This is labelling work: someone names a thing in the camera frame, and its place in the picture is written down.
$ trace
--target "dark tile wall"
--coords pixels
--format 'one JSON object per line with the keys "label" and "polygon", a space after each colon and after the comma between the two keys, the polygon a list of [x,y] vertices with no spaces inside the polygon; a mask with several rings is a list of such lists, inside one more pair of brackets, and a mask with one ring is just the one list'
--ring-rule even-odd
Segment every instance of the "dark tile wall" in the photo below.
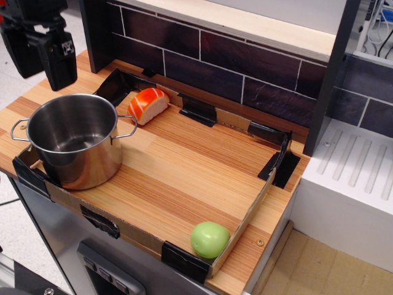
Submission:
{"label": "dark tile wall", "polygon": [[110,0],[116,58],[309,127],[326,64]]}
{"label": "dark tile wall", "polygon": [[333,118],[393,138],[393,69],[352,57]]}

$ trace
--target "screw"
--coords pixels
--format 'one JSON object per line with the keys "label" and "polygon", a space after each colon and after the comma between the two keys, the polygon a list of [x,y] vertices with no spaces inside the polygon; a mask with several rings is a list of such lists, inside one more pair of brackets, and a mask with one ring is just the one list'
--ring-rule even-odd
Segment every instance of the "screw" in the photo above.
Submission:
{"label": "screw", "polygon": [[44,292],[44,295],[53,295],[55,291],[52,288],[47,288]]}

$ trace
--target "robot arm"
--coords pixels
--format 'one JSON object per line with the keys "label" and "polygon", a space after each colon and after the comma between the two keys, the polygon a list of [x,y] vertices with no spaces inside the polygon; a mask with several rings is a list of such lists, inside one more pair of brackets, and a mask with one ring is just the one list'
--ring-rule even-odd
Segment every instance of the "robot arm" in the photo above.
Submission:
{"label": "robot arm", "polygon": [[[74,43],[60,15],[67,7],[66,0],[8,0],[0,6],[1,35],[18,72],[28,78],[45,70],[54,91],[77,79]],[[37,25],[49,30],[39,33]]]}

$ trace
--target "stainless steel pot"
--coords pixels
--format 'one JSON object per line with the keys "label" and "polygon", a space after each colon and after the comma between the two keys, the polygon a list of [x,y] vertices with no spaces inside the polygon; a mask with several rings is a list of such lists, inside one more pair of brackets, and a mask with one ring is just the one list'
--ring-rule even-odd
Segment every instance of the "stainless steel pot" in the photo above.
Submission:
{"label": "stainless steel pot", "polygon": [[[117,118],[130,117],[130,134],[118,135]],[[28,121],[26,138],[14,137],[15,127]],[[122,163],[118,138],[131,136],[138,123],[118,115],[104,98],[90,94],[64,95],[48,101],[29,119],[11,129],[13,140],[29,141],[38,151],[45,171],[67,189],[88,189],[112,177]]]}

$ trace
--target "pot rim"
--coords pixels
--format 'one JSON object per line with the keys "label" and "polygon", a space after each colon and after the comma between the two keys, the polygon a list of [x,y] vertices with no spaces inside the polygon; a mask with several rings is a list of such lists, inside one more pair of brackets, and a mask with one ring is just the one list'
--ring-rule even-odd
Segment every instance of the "pot rim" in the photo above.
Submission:
{"label": "pot rim", "polygon": [[[91,146],[89,146],[89,147],[85,147],[85,148],[83,148],[83,149],[78,149],[78,150],[75,150],[75,151],[58,152],[58,151],[51,151],[51,150],[49,150],[49,149],[44,149],[44,148],[40,147],[40,146],[39,146],[38,144],[36,144],[33,140],[31,140],[30,135],[29,135],[29,123],[30,123],[31,118],[34,117],[34,116],[36,116],[36,114],[37,114],[41,109],[43,109],[45,106],[48,106],[49,104],[54,103],[54,102],[57,101],[57,100],[60,100],[60,99],[63,99],[64,97],[69,97],[69,96],[85,96],[85,97],[90,97],[90,98],[94,98],[94,99],[97,99],[97,100],[102,100],[104,103],[106,103],[106,104],[112,109],[113,113],[115,114],[115,122],[114,122],[114,125],[113,125],[111,131],[110,131],[102,140],[100,140],[99,142],[97,142],[97,143],[95,143],[95,144],[93,144],[93,145],[91,145]],[[30,143],[31,143],[35,148],[40,149],[41,151],[48,152],[48,153],[51,153],[51,154],[59,154],[59,155],[74,154],[74,153],[77,153],[77,152],[83,152],[83,151],[87,151],[88,149],[92,149],[92,148],[94,148],[95,146],[97,146],[97,145],[103,143],[104,141],[106,141],[106,140],[112,135],[112,133],[115,131],[115,129],[117,128],[117,121],[118,121],[118,115],[117,115],[116,108],[114,107],[114,105],[113,105],[110,101],[106,100],[105,98],[103,98],[103,97],[101,97],[101,96],[95,95],[95,94],[88,94],[88,93],[73,93],[73,94],[67,94],[67,95],[62,95],[62,96],[56,97],[56,98],[54,98],[54,99],[52,99],[52,100],[50,100],[50,101],[47,101],[46,103],[44,103],[43,105],[41,105],[39,108],[37,108],[37,109],[32,113],[32,115],[31,115],[30,118],[29,118],[29,121],[27,122],[27,126],[26,126],[26,135],[27,135],[27,138],[29,139]]]}

